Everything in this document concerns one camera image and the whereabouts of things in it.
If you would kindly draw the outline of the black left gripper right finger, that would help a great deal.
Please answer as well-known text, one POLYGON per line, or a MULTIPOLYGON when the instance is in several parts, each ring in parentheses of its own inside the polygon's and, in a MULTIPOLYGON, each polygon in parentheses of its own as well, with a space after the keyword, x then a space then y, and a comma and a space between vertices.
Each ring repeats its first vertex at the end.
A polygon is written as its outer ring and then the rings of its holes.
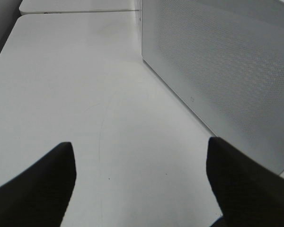
POLYGON ((222 211, 214 227, 284 227, 284 178, 220 137, 208 141, 206 174, 222 211))

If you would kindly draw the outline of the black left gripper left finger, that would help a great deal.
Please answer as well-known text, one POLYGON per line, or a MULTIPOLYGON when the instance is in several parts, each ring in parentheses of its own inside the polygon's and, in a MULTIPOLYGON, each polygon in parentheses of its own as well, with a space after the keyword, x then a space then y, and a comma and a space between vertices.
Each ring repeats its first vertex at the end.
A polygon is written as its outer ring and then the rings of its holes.
POLYGON ((0 187, 0 227, 59 227, 76 182, 70 142, 62 142, 0 187))

